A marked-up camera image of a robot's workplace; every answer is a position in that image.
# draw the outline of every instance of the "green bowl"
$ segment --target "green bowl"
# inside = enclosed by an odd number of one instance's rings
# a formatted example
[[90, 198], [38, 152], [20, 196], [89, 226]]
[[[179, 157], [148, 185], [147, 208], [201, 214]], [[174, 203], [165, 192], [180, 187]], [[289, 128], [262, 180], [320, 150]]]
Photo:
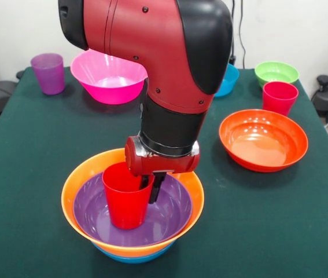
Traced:
[[261, 88], [272, 81], [295, 83], [298, 80], [298, 71], [289, 64], [276, 61], [263, 62], [255, 68], [255, 74]]

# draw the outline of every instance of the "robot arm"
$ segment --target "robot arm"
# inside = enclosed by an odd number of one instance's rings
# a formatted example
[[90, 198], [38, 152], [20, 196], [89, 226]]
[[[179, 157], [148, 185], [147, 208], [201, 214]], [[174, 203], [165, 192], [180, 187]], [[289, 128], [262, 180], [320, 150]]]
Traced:
[[126, 161], [135, 175], [156, 175], [153, 202], [164, 173], [198, 165], [196, 140], [230, 57], [229, 10], [221, 0], [59, 0], [58, 5], [71, 43], [138, 62], [148, 72], [141, 131], [128, 138]]

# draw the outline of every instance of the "pink bowl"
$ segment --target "pink bowl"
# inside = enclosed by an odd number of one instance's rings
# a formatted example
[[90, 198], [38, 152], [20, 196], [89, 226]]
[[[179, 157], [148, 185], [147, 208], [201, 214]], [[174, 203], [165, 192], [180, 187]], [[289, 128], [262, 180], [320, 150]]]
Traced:
[[142, 65], [94, 50], [78, 55], [71, 64], [71, 73], [95, 100], [105, 104], [135, 99], [147, 78]]

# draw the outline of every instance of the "blue bowl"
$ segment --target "blue bowl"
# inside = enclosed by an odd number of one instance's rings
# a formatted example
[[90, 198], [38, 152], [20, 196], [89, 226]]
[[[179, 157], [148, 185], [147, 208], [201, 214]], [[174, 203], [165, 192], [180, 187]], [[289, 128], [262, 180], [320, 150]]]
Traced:
[[239, 71], [235, 66], [228, 64], [226, 75], [224, 76], [222, 85], [219, 91], [215, 94], [215, 97], [223, 97], [229, 94], [239, 78]]
[[100, 252], [104, 253], [107, 257], [112, 258], [115, 261], [124, 262], [125, 264], [142, 264], [144, 262], [152, 261], [153, 259], [156, 259], [157, 257], [163, 255], [174, 243], [175, 243], [175, 241], [172, 242], [171, 244], [169, 244], [164, 249], [160, 250], [159, 252], [156, 252], [156, 253], [153, 253], [151, 255], [144, 256], [144, 257], [138, 257], [138, 258], [126, 258], [126, 257], [116, 256], [116, 255], [110, 254], [110, 253], [106, 252], [105, 250], [99, 248], [94, 243], [93, 243], [93, 245], [96, 246], [96, 248], [98, 250], [100, 250]]

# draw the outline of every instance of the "dark green table cover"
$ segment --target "dark green table cover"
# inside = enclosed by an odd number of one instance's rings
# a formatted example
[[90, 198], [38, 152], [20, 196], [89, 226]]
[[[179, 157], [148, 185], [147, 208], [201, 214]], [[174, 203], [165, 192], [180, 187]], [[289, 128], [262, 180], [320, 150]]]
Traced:
[[218, 139], [222, 119], [261, 107], [253, 71], [241, 70], [199, 137], [200, 220], [162, 257], [126, 265], [69, 226], [60, 196], [77, 165], [137, 134], [139, 99], [109, 107], [69, 69], [66, 79], [65, 92], [48, 97], [27, 69], [0, 118], [0, 277], [328, 277], [328, 136], [300, 84], [290, 116], [308, 135], [306, 157], [272, 174], [228, 157]]

